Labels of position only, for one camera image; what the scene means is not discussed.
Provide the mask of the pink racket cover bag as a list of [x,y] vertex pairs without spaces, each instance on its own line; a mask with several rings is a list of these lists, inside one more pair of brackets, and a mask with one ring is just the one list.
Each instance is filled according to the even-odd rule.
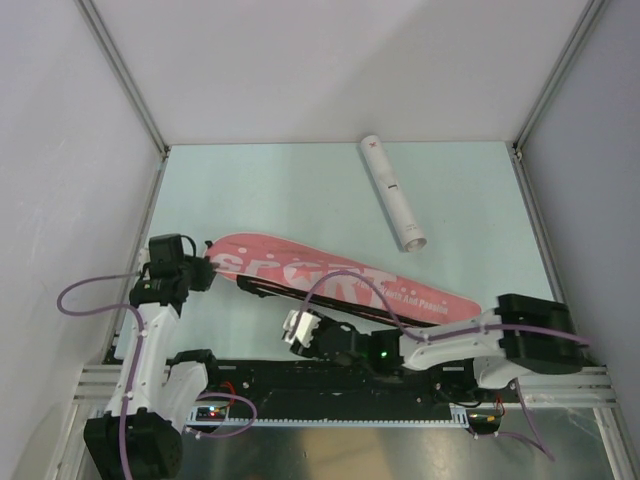
[[482,312],[476,302],[398,274],[291,240],[235,233],[206,243],[204,256],[241,290],[261,298],[302,301],[391,325],[392,314],[407,326],[446,325]]

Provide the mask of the translucent shuttlecock tube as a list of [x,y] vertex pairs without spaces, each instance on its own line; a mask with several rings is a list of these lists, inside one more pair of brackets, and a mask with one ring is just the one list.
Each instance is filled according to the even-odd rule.
[[368,135],[361,140],[360,148],[402,250],[406,253],[421,250],[427,244],[426,237],[416,221],[382,141],[377,135]]

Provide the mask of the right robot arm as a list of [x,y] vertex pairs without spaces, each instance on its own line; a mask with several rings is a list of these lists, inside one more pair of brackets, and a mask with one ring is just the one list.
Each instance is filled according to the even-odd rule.
[[587,344],[577,336],[566,305],[516,294],[448,325],[361,333],[320,313],[292,310],[283,330],[284,341],[300,357],[361,366],[382,378],[468,361],[462,388],[476,401],[521,376],[580,372]]

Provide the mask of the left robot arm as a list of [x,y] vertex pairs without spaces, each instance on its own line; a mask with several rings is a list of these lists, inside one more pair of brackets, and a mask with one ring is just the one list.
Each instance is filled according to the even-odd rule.
[[120,377],[104,414],[87,421],[83,438],[103,479],[172,479],[183,458],[181,439],[197,397],[221,389],[222,376],[208,350],[170,356],[168,347],[192,292],[215,277],[206,257],[185,253],[188,237],[155,236],[129,292],[135,317]]

